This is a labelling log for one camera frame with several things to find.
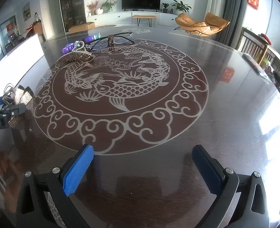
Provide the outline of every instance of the eyeglass frame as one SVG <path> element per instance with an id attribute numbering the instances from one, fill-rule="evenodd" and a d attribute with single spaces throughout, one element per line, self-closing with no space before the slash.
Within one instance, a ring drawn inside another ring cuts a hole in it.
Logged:
<path id="1" fill-rule="evenodd" d="M 97 42 L 92 46 L 92 48 L 91 48 L 88 52 L 91 52 L 91 51 L 93 50 L 93 48 L 95 48 L 95 46 L 96 46 L 100 41 L 102 41 L 103 39 L 108 39 L 108 43 L 107 43 L 108 45 L 109 45 L 109 44 L 113 44 L 113 43 L 110 43 L 110 42 L 109 42 L 110 39 L 111 39 L 110 36 L 124 38 L 124 39 L 127 39 L 128 41 L 132 42 L 133 44 L 135 43 L 134 41 L 132 41 L 132 40 L 130 40 L 130 39 L 124 37 L 124 36 L 121 36 L 122 34 L 130 34 L 130 35 L 133 35 L 133 32 L 116 33 L 116 34 L 111 34 L 111 35 L 108 35 L 108 36 L 103 37 L 103 38 L 100 38 L 100 39 L 92 40 L 91 42 L 89 42 L 89 44 L 91 44 L 91 43 L 93 43 L 93 42 L 95 42 L 95 41 L 97 41 Z"/>

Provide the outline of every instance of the bottle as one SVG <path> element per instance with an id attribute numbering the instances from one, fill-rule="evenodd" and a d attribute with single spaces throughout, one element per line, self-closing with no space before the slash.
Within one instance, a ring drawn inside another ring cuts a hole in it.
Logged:
<path id="1" fill-rule="evenodd" d="M 100 39 L 101 38 L 101 34 L 98 33 L 97 35 L 93 35 L 93 36 L 87 36 L 86 38 L 83 39 L 83 41 L 88 44 L 91 41 L 95 40 L 95 39 Z"/>
<path id="2" fill-rule="evenodd" d="M 36 22 L 36 21 L 39 21 L 39 20 L 40 20 L 40 17 L 39 17 L 39 15 L 37 14 L 37 12 L 35 12 L 34 21 L 33 21 L 33 22 Z"/>

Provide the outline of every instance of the metal screw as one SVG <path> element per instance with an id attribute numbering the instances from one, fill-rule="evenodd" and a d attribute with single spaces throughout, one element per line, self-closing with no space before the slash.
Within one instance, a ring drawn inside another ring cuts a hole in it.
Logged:
<path id="1" fill-rule="evenodd" d="M 57 174 L 60 172 L 60 168 L 59 167 L 55 167 L 52 169 L 52 173 Z"/>
<path id="2" fill-rule="evenodd" d="M 260 174 L 258 171 L 255 171 L 255 172 L 254 172 L 254 176 L 256 176 L 256 177 L 261 177 L 261 174 Z"/>
<path id="3" fill-rule="evenodd" d="M 25 177 L 30 177 L 31 176 L 31 171 L 27 171 L 26 173 L 25 173 Z"/>
<path id="4" fill-rule="evenodd" d="M 231 168 L 226 168 L 226 173 L 233 174 L 234 170 Z"/>

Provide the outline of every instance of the round table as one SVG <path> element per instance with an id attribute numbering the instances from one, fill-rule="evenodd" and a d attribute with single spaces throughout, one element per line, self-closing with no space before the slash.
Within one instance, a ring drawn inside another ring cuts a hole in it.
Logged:
<path id="1" fill-rule="evenodd" d="M 133 46 L 56 63 L 67 43 L 130 31 Z M 161 27 L 98 28 L 43 51 L 20 81 L 33 102 L 0 130 L 0 207 L 12 220 L 23 174 L 61 167 L 87 143 L 96 155 L 70 198 L 92 228 L 194 227 L 215 199 L 191 159 L 201 144 L 223 167 L 260 172 L 278 224 L 280 94 L 239 52 Z"/>

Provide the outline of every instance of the white vase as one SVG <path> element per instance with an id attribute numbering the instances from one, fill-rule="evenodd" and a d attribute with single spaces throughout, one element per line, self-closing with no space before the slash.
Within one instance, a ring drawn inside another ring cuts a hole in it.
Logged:
<path id="1" fill-rule="evenodd" d="M 95 10 L 95 14 L 102 14 L 103 13 L 103 9 L 98 8 Z"/>
<path id="2" fill-rule="evenodd" d="M 179 14 L 181 14 L 181 13 L 183 13 L 183 11 L 180 11 L 180 10 L 176 9 L 176 14 L 177 14 L 177 15 L 179 15 Z"/>

